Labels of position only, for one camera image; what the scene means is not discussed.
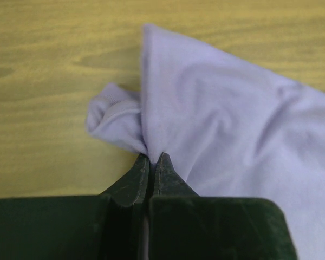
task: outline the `towel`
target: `towel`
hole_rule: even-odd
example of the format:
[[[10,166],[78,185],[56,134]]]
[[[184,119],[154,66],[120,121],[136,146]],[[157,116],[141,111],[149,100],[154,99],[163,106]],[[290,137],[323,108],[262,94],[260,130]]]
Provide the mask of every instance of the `towel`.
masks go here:
[[[155,25],[141,92],[114,83],[88,133],[176,172],[201,196],[258,197],[285,213],[301,260],[325,260],[325,93]]]

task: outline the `wood grain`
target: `wood grain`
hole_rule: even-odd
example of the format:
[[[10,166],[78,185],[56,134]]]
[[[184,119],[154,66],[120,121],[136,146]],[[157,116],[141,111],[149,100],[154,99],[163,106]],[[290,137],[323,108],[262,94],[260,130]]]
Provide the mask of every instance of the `wood grain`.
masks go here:
[[[107,82],[139,89],[146,22],[325,90],[325,0],[0,0],[0,197],[94,194],[130,168],[84,120]]]

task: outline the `lavender fabric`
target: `lavender fabric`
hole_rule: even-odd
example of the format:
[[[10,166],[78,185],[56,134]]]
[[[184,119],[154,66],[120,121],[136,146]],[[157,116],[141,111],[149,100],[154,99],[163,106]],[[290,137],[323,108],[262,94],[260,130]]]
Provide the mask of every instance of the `lavender fabric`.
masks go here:
[[[325,93],[150,24],[141,82],[93,98],[88,133],[168,153],[201,196],[274,201],[300,259],[325,260]]]

